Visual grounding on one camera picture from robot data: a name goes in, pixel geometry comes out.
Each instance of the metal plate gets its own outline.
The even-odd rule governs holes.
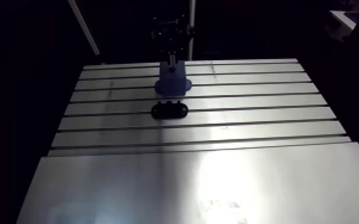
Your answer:
[[[186,61],[185,65],[204,65],[204,64],[275,64],[275,63],[297,63],[297,59],[257,59],[257,60],[219,60],[219,61]],[[125,69],[135,67],[159,67],[160,63],[133,63],[133,64],[102,64],[96,66],[84,66],[84,70],[98,69]]]
[[[261,84],[261,85],[228,85],[228,86],[195,86],[184,98],[222,97],[236,95],[274,95],[274,94],[311,94],[318,90],[313,83]],[[154,89],[117,89],[105,91],[76,91],[71,102],[114,101],[134,99],[159,99]]]
[[[135,154],[135,153],[171,153],[184,151],[233,150],[241,148],[278,147],[286,145],[314,145],[350,142],[346,136],[290,138],[290,139],[263,139],[260,141],[239,141],[222,143],[204,143],[190,145],[165,145],[153,147],[102,147],[102,148],[69,148],[50,150],[48,156],[79,156],[79,155],[108,155],[108,154]]]
[[[157,100],[93,102],[69,104],[65,115],[78,116],[88,114],[132,114],[149,113]],[[320,94],[275,95],[260,97],[215,97],[183,99],[190,111],[225,110],[225,109],[256,109],[276,107],[308,107],[327,105]]]
[[[227,110],[190,112],[183,119],[155,120],[150,114],[65,117],[58,128],[63,130],[121,129],[245,123],[278,123],[298,120],[335,119],[329,107],[283,108],[264,110]]]
[[[309,82],[306,73],[273,73],[273,74],[217,74],[187,76],[194,86],[198,85],[230,85],[253,83],[281,83],[281,82]],[[158,77],[107,79],[107,80],[80,80],[75,90],[90,89],[119,89],[119,88],[152,88]]]
[[[263,138],[343,135],[339,122],[295,122],[168,129],[130,129],[57,133],[53,147],[165,145],[185,142],[239,141]]]
[[[18,224],[359,223],[359,145],[47,157]]]
[[[304,71],[300,64],[244,64],[244,65],[210,65],[187,66],[187,74],[227,74],[227,73],[281,73]],[[111,79],[129,77],[158,76],[158,67],[142,67],[112,70],[85,70],[79,79]]]

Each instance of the black part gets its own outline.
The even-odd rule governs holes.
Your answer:
[[[171,101],[161,103],[160,101],[151,108],[151,116],[154,119],[179,119],[188,114],[188,107],[178,101],[173,104]]]
[[[153,17],[151,38],[154,40],[161,61],[170,64],[171,55],[175,56],[176,63],[178,59],[185,59],[188,43],[193,36],[194,27],[188,25],[184,14],[174,20]]]

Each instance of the white pole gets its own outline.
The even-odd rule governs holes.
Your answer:
[[[100,55],[99,48],[97,47],[96,42],[93,39],[93,36],[91,34],[91,31],[88,28],[88,25],[86,25],[85,19],[83,19],[83,16],[82,16],[81,11],[79,10],[78,4],[76,3],[75,0],[68,0],[68,3],[70,4],[71,9],[74,12],[75,17],[76,17],[79,25],[82,28],[82,31],[85,34],[86,39],[88,40],[88,42],[93,50],[93,53],[95,54],[95,56],[99,56]]]
[[[189,3],[189,25],[195,27],[195,6],[196,0],[190,0]],[[193,38],[189,41],[189,50],[188,50],[188,61],[192,61],[193,55]]]

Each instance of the blue block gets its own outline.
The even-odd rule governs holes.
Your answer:
[[[158,94],[164,97],[184,96],[191,87],[192,83],[186,77],[184,61],[179,61],[174,71],[169,70],[167,62],[160,63],[159,80],[154,85]]]

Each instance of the aluminum table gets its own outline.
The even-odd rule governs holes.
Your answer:
[[[158,66],[84,67],[18,224],[359,223],[359,145],[297,60],[187,62],[177,120]]]
[[[190,61],[186,71],[188,116],[161,121],[149,114],[158,63],[85,66],[49,155],[350,141],[296,59]]]

